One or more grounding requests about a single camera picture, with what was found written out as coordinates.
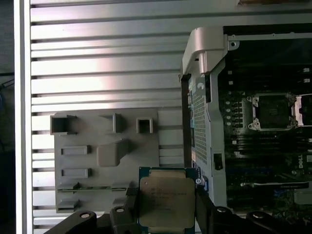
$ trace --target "slotted metal panel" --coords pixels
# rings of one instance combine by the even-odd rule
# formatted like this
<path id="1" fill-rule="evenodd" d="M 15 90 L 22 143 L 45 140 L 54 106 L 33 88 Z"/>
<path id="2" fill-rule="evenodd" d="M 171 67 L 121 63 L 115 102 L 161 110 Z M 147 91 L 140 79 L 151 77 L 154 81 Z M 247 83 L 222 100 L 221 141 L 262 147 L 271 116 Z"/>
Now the slotted metal panel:
<path id="1" fill-rule="evenodd" d="M 235 0 L 15 0 L 17 233 L 43 233 L 67 217 L 55 210 L 50 115 L 157 108 L 160 163 L 182 166 L 178 73 L 190 32 L 311 22 L 311 10 Z"/>
<path id="2" fill-rule="evenodd" d="M 206 128 L 205 128 L 205 97 L 194 98 L 194 136 L 196 158 L 207 164 Z"/>

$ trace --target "silver frame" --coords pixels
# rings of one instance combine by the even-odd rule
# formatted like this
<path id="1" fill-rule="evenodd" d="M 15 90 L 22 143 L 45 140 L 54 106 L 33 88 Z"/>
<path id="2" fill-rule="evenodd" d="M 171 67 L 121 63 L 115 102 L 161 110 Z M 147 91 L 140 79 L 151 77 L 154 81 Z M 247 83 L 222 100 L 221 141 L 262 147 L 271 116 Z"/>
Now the silver frame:
<path id="1" fill-rule="evenodd" d="M 33 232 L 30 1 L 14 0 L 16 233 Z"/>

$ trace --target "rectangular hole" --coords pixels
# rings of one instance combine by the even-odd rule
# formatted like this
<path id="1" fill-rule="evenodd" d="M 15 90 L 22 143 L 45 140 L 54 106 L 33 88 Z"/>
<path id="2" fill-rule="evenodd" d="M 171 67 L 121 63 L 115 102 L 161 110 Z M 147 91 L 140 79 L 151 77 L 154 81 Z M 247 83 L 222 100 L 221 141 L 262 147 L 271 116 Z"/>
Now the rectangular hole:
<path id="1" fill-rule="evenodd" d="M 139 120 L 138 122 L 139 133 L 151 133 L 150 131 L 150 121 L 146 120 Z"/>

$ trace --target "motherboard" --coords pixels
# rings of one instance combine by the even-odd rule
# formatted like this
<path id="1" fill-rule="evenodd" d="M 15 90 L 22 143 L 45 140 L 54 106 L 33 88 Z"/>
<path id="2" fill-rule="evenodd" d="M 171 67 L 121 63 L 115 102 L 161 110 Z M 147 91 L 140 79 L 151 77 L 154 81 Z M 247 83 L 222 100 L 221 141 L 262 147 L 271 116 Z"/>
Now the motherboard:
<path id="1" fill-rule="evenodd" d="M 223 120 L 226 202 L 236 212 L 264 210 L 290 223 L 310 224 L 312 217 L 312 46 L 311 39 L 241 42 L 224 58 L 217 87 L 205 75 L 204 109 L 218 91 Z M 206 154 L 194 132 L 196 121 L 194 81 L 189 87 L 193 165 L 199 184 L 209 189 L 209 168 L 196 157 Z"/>

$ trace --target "aluminum panel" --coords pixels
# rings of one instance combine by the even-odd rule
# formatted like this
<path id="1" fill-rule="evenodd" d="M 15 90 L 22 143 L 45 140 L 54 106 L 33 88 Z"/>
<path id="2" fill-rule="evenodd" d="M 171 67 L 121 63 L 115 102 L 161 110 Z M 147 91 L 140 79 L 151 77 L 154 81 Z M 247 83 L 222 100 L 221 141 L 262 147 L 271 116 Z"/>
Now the aluminum panel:
<path id="1" fill-rule="evenodd" d="M 54 187 L 54 172 L 33 172 L 33 187 Z"/>
<path id="2" fill-rule="evenodd" d="M 67 218 L 67 216 L 34 218 L 34 225 L 56 225 L 62 222 L 65 218 Z"/>
<path id="3" fill-rule="evenodd" d="M 32 136 L 33 150 L 54 149 L 54 136 L 48 134 Z"/>
<path id="4" fill-rule="evenodd" d="M 32 80 L 32 94 L 180 88 L 178 71 Z"/>
<path id="5" fill-rule="evenodd" d="M 55 206 L 55 191 L 33 191 L 33 206 Z"/>
<path id="6" fill-rule="evenodd" d="M 80 103 L 80 104 L 56 104 L 32 106 L 32 112 L 59 112 L 75 110 L 103 110 L 103 109 L 127 109 L 127 108 L 165 108 L 180 107 L 181 100 L 156 100 L 156 101 L 125 101 L 111 103 Z"/>
<path id="7" fill-rule="evenodd" d="M 50 130 L 50 116 L 32 116 L 31 121 L 32 131 Z"/>
<path id="8" fill-rule="evenodd" d="M 42 42 L 35 41 L 31 44 L 32 51 L 54 50 L 54 49 L 82 49 L 82 48 L 109 48 L 109 47 L 128 47 L 128 46 L 145 46 L 145 45 L 172 45 L 185 44 L 189 35 L 170 36 L 170 37 L 135 37 L 123 39 L 89 39 L 78 41 L 54 41 Z"/>
<path id="9" fill-rule="evenodd" d="M 33 160 L 54 159 L 54 153 L 33 153 Z"/>
<path id="10" fill-rule="evenodd" d="M 156 53 L 183 53 L 186 43 L 169 45 L 145 45 L 131 47 L 111 47 L 95 49 L 66 49 L 66 50 L 43 50 L 33 51 L 32 58 L 54 58 L 54 57 L 74 57 L 74 56 L 120 56 L 126 54 L 156 54 Z"/>
<path id="11" fill-rule="evenodd" d="M 258 16 L 222 16 L 208 18 L 147 19 L 113 22 L 36 25 L 31 27 L 31 39 L 61 39 L 79 37 L 110 37 L 188 34 L 197 27 L 270 23 L 311 23 L 312 14 L 281 14 Z"/>
<path id="12" fill-rule="evenodd" d="M 54 168 L 54 160 L 33 161 L 33 168 Z"/>
<path id="13" fill-rule="evenodd" d="M 91 0 L 31 0 L 32 4 L 51 4 L 60 2 L 88 2 Z M 112 0 L 111 2 L 123 2 L 122 0 Z M 73 20 L 73 19 L 111 19 L 111 18 L 131 18 L 131 17 L 166 17 L 166 16 L 181 16 L 194 14 L 211 14 L 211 13 L 267 13 L 287 10 L 305 10 L 311 9 L 312 4 L 299 4 L 295 6 L 273 5 L 271 7 L 252 6 L 252 7 L 237 7 L 237 1 L 218 1 L 218 0 L 196 0 L 196 4 L 191 0 L 180 1 L 176 4 L 174 1 L 158 2 L 138 2 L 128 4 L 111 4 L 111 5 L 89 5 L 83 6 L 67 6 L 55 7 L 59 12 L 59 16 L 52 14 L 54 10 L 50 8 L 34 8 L 31 11 L 32 21 L 55 21 L 55 20 Z"/>
<path id="14" fill-rule="evenodd" d="M 179 55 L 132 56 L 116 58 L 81 58 L 33 61 L 33 76 L 178 70 Z"/>
<path id="15" fill-rule="evenodd" d="M 33 97 L 32 104 L 59 104 L 59 103 L 79 103 L 79 102 L 109 102 L 109 101 L 121 101 L 121 100 L 172 100 L 181 99 L 181 92 L 179 90 L 170 92 L 115 92 L 108 94 L 81 94 L 81 95 L 62 95 L 62 96 L 50 96 L 50 97 Z"/>

